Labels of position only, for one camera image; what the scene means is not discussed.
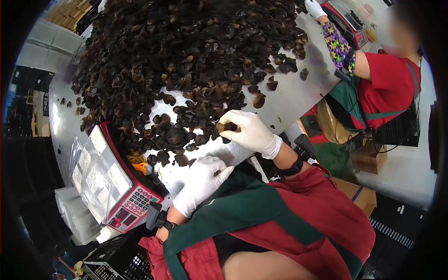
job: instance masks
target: purple floral sleeve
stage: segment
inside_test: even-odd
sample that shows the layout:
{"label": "purple floral sleeve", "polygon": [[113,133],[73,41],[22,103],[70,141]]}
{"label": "purple floral sleeve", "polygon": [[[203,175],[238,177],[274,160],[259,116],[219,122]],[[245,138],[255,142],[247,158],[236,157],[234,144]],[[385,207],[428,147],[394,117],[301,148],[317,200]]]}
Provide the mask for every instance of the purple floral sleeve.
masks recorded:
{"label": "purple floral sleeve", "polygon": [[[342,70],[344,67],[344,59],[347,56],[350,46],[347,40],[340,34],[339,30],[331,22],[326,22],[323,26],[323,39],[327,43],[330,57],[333,60],[334,65]],[[350,58],[349,63],[349,76],[353,77],[355,70],[355,53]]]}

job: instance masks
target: gloved hand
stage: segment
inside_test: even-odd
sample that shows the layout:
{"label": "gloved hand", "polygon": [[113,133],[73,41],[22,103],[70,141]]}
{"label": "gloved hand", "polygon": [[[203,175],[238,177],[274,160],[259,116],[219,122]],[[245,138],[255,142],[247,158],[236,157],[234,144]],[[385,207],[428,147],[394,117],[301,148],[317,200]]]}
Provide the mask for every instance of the gloved hand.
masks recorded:
{"label": "gloved hand", "polygon": [[196,207],[211,196],[232,173],[234,166],[227,167],[216,156],[198,158],[190,167],[190,177],[184,188],[174,198],[173,206],[185,217],[190,218]]}
{"label": "gloved hand", "polygon": [[257,114],[230,110],[220,118],[221,124],[228,122],[239,126],[241,132],[225,130],[220,133],[222,137],[261,153],[265,159],[274,159],[279,153],[283,140],[273,134]]}
{"label": "gloved hand", "polygon": [[305,0],[305,8],[315,19],[327,15],[316,0]]}

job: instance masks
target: stainless steel table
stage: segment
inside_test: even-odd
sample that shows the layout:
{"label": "stainless steel table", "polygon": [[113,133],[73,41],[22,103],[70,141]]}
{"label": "stainless steel table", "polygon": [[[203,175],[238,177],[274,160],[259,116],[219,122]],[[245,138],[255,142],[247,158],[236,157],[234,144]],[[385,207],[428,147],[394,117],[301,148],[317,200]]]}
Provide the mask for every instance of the stainless steel table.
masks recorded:
{"label": "stainless steel table", "polygon": [[[275,80],[279,82],[276,91],[268,90],[266,83],[270,74],[265,77],[264,81],[258,86],[262,93],[266,95],[266,102],[261,109],[255,109],[252,105],[253,95],[243,87],[243,93],[246,96],[243,111],[258,112],[258,115],[268,126],[268,128],[280,134],[285,131],[291,124],[305,114],[311,107],[313,107],[320,99],[323,98],[339,81],[333,73],[335,66],[330,58],[327,50],[327,45],[323,39],[321,25],[309,14],[300,14],[296,19],[297,26],[302,28],[308,34],[308,43],[305,45],[306,58],[304,60],[297,60],[297,73],[283,74],[278,71],[275,74]],[[91,26],[87,29],[83,36],[90,36]],[[281,50],[287,56],[295,58],[292,52]],[[299,72],[307,68],[310,74],[305,81],[299,78]],[[73,94],[71,84],[67,84],[62,80],[62,77],[56,75],[50,84],[49,92],[49,112],[50,112],[50,130],[55,149],[56,160],[59,164],[59,169],[64,179],[66,186],[70,186],[69,179],[69,158],[73,139],[78,137],[81,144],[85,143],[87,135],[80,131],[81,118],[88,114],[88,111],[83,116],[76,116],[76,98],[79,95]],[[170,94],[176,97],[176,105],[183,105],[186,101],[182,97],[181,92],[172,91]],[[65,97],[65,104],[68,101],[72,102],[71,108],[66,108],[66,105],[61,105],[60,100]],[[150,119],[161,113],[167,113],[172,120],[176,120],[177,115],[172,111],[170,105],[166,105],[162,100],[156,101]],[[201,130],[195,131],[197,134],[202,134]],[[221,138],[215,141],[210,140],[206,145],[200,146],[200,149],[193,152],[185,152],[189,159],[198,158],[205,155],[213,155],[220,157],[227,165],[238,165],[245,159],[251,156],[253,151],[245,149],[240,145],[230,142],[223,144]],[[174,160],[173,154],[170,156],[170,161]],[[171,205],[171,201],[175,195],[179,193],[184,185],[184,179],[188,175],[188,167],[179,167],[168,164],[161,167],[160,164],[155,166],[155,170],[159,170],[162,176],[162,182],[170,192],[170,199],[166,197],[163,205],[166,209]]]}

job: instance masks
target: brown cardboard box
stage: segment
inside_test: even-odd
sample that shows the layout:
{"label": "brown cardboard box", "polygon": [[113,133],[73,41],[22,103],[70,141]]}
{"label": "brown cardboard box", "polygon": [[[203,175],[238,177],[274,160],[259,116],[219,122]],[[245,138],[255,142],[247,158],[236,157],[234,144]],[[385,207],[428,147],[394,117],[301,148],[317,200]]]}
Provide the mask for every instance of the brown cardboard box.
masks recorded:
{"label": "brown cardboard box", "polygon": [[57,12],[57,13],[56,13],[56,18],[55,18],[52,22],[58,24],[59,20],[60,20],[61,18],[63,18],[63,17],[64,17],[64,16],[63,16],[61,13]]}
{"label": "brown cardboard box", "polygon": [[76,15],[73,18],[78,20],[82,16],[83,13],[84,13],[83,11],[78,10],[78,12],[76,13]]}
{"label": "brown cardboard box", "polygon": [[85,11],[87,11],[90,7],[92,7],[92,6],[90,5],[89,2],[87,2],[84,6],[81,7],[80,10],[83,11],[83,12],[85,12]]}
{"label": "brown cardboard box", "polygon": [[65,13],[64,13],[64,17],[70,17],[70,14],[73,12],[74,8],[69,7]]}
{"label": "brown cardboard box", "polygon": [[56,18],[57,8],[59,7],[59,4],[55,4],[53,9],[48,13],[46,20],[49,22],[53,22]]}
{"label": "brown cardboard box", "polygon": [[89,0],[83,0],[81,3],[78,4],[77,8],[82,10],[81,7],[84,6],[88,2],[89,2]]}
{"label": "brown cardboard box", "polygon": [[78,8],[73,8],[72,13],[70,14],[70,17],[75,17],[75,15],[80,12],[80,10]]}
{"label": "brown cardboard box", "polygon": [[55,22],[57,25],[62,26],[62,24],[65,22],[67,17],[62,16],[57,22]]}
{"label": "brown cardboard box", "polygon": [[73,30],[73,26],[75,26],[76,20],[74,18],[71,17],[71,21],[70,23],[67,25],[67,28],[70,28],[71,30]]}
{"label": "brown cardboard box", "polygon": [[71,20],[72,20],[71,17],[67,17],[67,18],[64,20],[64,22],[62,23],[62,26],[68,27],[68,26],[69,26],[69,23],[70,23]]}
{"label": "brown cardboard box", "polygon": [[59,8],[58,8],[58,12],[60,12],[61,14],[65,14],[65,12],[70,8],[70,5],[67,4],[67,1],[64,1],[63,3],[60,4]]}
{"label": "brown cardboard box", "polygon": [[76,7],[78,7],[79,4],[81,4],[81,2],[82,2],[82,0],[72,0],[71,6],[73,8],[76,8]]}
{"label": "brown cardboard box", "polygon": [[376,192],[362,187],[361,191],[358,193],[361,188],[360,186],[335,177],[333,177],[333,180],[336,182],[339,190],[343,191],[349,199],[353,199],[353,197],[358,194],[353,203],[358,205],[359,208],[367,214],[367,217],[370,217],[376,207]]}
{"label": "brown cardboard box", "polygon": [[387,153],[378,153],[387,150],[387,146],[376,144],[376,149],[372,141],[367,141],[365,146],[351,154],[353,169],[361,170],[373,174],[378,174],[384,161],[388,157]]}

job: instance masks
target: person in background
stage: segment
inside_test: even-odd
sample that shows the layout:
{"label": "person in background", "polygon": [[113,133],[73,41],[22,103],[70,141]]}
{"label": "person in background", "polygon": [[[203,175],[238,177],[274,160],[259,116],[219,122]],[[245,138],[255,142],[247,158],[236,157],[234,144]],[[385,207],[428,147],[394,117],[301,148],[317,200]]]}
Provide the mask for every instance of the person in background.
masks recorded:
{"label": "person in background", "polygon": [[230,110],[219,122],[236,124],[240,132],[220,135],[273,160],[281,182],[198,158],[166,227],[139,242],[154,279],[354,279],[375,241],[365,212],[257,114]]}
{"label": "person in background", "polygon": [[53,274],[53,278],[55,280],[75,279],[77,277],[76,270],[74,269],[75,264],[83,260],[90,252],[94,251],[98,247],[98,242],[93,241],[87,245],[70,248],[62,257],[55,258],[53,261],[53,267],[56,272]]}
{"label": "person in background", "polygon": [[333,115],[351,132],[373,129],[406,111],[420,92],[420,49],[418,26],[411,10],[393,5],[386,12],[389,22],[382,54],[354,52],[315,0],[305,0],[308,12],[323,28],[324,40],[333,63],[348,70],[353,83],[341,81],[326,96]]}

